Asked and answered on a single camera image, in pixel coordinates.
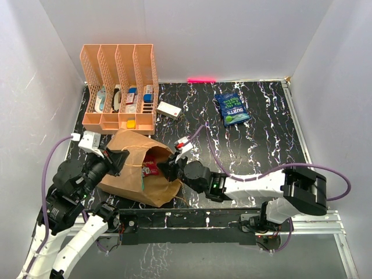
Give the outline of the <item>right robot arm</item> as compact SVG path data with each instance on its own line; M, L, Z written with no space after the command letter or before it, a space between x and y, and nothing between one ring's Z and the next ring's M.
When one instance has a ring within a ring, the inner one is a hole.
M188 162L171 155L157 163L167 181L179 179L197 193L214 202L236 201L247 197L267 198L257 216L245 218L241 226L249 232L276 230L298 215L324 216L327 213L326 178L305 164L285 164L258 176L234 176L210 171L199 161Z

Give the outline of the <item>brown paper bag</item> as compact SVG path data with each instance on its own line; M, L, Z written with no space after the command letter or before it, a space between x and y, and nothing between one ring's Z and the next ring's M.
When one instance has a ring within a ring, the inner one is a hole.
M166 162L174 153L171 149L154 139L130 130L119 130L108 143L113 151L128 150L128 156L120 176L106 175L98 187L103 191L132 201L154 207L161 207L177 196L182 182L176 179L167 181L160 171L157 176L144 178L145 188L141 190L141 169L146 155L153 155L156 163Z

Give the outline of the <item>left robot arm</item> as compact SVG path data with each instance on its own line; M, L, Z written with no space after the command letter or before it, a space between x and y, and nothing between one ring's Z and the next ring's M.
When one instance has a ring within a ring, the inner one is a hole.
M119 176L130 154L128 150L112 151L105 146L99 152L89 153L84 163L65 160L59 165L49 190L42 190L42 207L19 278L68 278L101 234L118 229L119 210L101 202L74 238L62 245L84 211L82 202L104 176Z

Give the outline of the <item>red snack packet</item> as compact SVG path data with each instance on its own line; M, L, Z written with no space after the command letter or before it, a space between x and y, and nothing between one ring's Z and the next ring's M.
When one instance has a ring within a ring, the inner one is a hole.
M142 176L157 176L159 169L156 164L156 158L153 155L146 155L142 163Z

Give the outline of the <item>teal red snack bag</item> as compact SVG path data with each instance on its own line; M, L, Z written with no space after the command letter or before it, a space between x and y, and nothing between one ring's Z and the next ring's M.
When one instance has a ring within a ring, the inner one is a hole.
M141 169L141 190L144 191L145 188L145 183L144 183L144 178L146 177L146 172L145 169Z

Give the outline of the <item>blue Burts chips bag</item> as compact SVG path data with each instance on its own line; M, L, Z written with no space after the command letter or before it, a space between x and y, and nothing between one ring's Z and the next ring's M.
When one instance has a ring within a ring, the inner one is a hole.
M238 94L234 92L216 94L214 98L219 105L224 127L244 123L251 119Z

